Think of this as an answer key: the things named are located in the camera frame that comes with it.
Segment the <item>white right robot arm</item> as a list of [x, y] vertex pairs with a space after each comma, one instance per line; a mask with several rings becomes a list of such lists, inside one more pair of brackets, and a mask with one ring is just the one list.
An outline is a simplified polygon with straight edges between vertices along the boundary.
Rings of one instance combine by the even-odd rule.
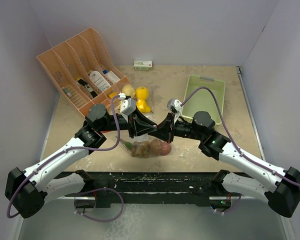
[[215, 130], [215, 122], [206, 111], [196, 112], [191, 123], [174, 121], [169, 113], [149, 135], [165, 142], [172, 142], [174, 137], [198, 140], [198, 148], [204, 155], [248, 175], [242, 177], [221, 170], [212, 183], [212, 190], [218, 196], [227, 192], [250, 196], [286, 218], [292, 217], [300, 203], [299, 170], [270, 164], [238, 147], [234, 140]]

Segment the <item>clear zip bag brown food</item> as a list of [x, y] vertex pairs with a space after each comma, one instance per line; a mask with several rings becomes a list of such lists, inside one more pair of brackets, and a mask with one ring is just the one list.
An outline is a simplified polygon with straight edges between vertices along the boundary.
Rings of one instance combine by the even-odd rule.
[[170, 143], [162, 141], [147, 134], [134, 138], [120, 138], [119, 142], [133, 158], [156, 158], [170, 155], [173, 147]]

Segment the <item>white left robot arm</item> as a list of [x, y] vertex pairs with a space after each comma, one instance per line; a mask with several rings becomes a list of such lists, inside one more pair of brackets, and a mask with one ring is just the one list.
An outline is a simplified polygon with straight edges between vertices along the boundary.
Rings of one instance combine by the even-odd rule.
[[46, 203], [72, 193], [88, 196], [93, 184], [83, 171], [57, 179], [62, 171], [92, 152], [111, 151], [114, 147], [102, 148], [106, 137], [102, 134], [127, 130], [133, 137], [151, 133], [157, 124], [143, 115], [135, 103], [123, 100], [119, 114], [110, 115], [107, 108], [97, 103], [90, 107], [83, 126], [58, 151], [24, 170], [12, 169], [7, 176], [5, 197], [9, 200], [7, 217], [18, 215], [32, 217]]

